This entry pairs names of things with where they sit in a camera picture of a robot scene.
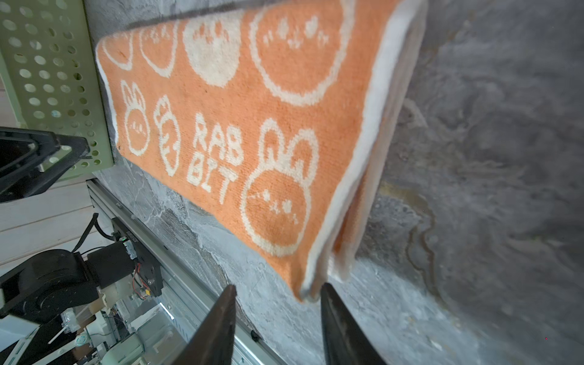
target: green plastic basket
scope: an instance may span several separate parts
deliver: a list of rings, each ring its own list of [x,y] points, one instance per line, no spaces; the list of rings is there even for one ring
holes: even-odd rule
[[[1,0],[0,22],[0,74],[18,127],[87,138],[92,159],[62,179],[112,166],[82,0]]]

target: folded towel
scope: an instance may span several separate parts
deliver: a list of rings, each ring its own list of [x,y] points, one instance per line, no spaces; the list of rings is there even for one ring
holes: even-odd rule
[[[353,264],[426,11],[300,0],[105,37],[117,148],[315,299]]]

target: black cable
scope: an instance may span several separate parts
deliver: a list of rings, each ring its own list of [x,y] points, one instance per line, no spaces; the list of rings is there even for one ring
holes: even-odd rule
[[[116,239],[113,238],[113,236],[110,236],[109,234],[106,234],[103,231],[102,227],[99,226],[98,221],[95,221],[95,224],[94,225],[95,225],[95,228],[97,229],[97,231],[99,232],[99,234],[102,235],[104,238],[107,238],[107,239],[109,239],[111,241],[114,241],[114,242],[116,241]]]
[[[93,225],[95,224],[95,222],[98,221],[98,215],[99,215],[98,213],[94,213],[93,214],[93,217],[91,217],[91,220],[89,221],[89,224],[87,225],[87,227],[83,231],[83,234],[81,235],[81,237],[79,239],[79,242],[77,242],[77,244],[71,250],[71,252],[77,251],[81,247],[81,245],[83,244],[83,242],[85,242],[85,238],[87,238],[87,236],[89,235],[89,232],[91,232],[91,228],[93,227]]]
[[[100,246],[100,247],[94,247],[94,248],[92,248],[92,249],[88,249],[87,251],[85,251],[84,253],[82,253],[82,254],[81,254],[81,256],[83,256],[84,254],[86,254],[86,253],[88,253],[88,252],[91,252],[91,251],[94,251],[94,250],[97,250],[97,249],[100,249],[100,248],[104,248],[104,247],[105,247],[105,246]]]

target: towel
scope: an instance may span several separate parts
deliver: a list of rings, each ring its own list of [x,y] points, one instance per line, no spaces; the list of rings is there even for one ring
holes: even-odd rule
[[[426,12],[297,0],[107,36],[116,147],[315,300],[349,277]]]

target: green basket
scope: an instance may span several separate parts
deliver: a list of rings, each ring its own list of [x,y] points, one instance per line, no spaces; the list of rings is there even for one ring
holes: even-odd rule
[[[82,0],[1,0],[0,22],[0,74],[18,127],[87,138],[92,159],[62,179],[112,166]]]

